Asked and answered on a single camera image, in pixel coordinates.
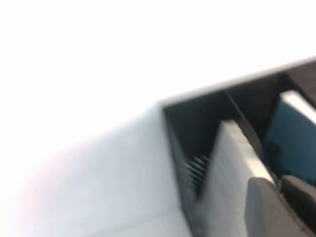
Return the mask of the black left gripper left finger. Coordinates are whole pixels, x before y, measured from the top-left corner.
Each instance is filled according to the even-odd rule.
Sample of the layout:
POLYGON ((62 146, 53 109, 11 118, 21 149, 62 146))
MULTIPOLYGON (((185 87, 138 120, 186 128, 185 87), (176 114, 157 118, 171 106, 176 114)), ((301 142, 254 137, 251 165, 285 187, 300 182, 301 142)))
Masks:
POLYGON ((248 181, 246 230, 250 237, 314 237, 272 182, 264 178, 248 181))

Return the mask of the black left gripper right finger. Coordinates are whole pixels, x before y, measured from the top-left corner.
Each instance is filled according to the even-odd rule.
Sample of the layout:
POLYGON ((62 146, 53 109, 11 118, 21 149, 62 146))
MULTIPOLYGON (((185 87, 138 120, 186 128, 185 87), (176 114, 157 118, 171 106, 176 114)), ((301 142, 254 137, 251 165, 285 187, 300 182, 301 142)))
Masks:
POLYGON ((315 230, 316 188, 295 176, 284 175, 280 191, 301 220, 315 230))

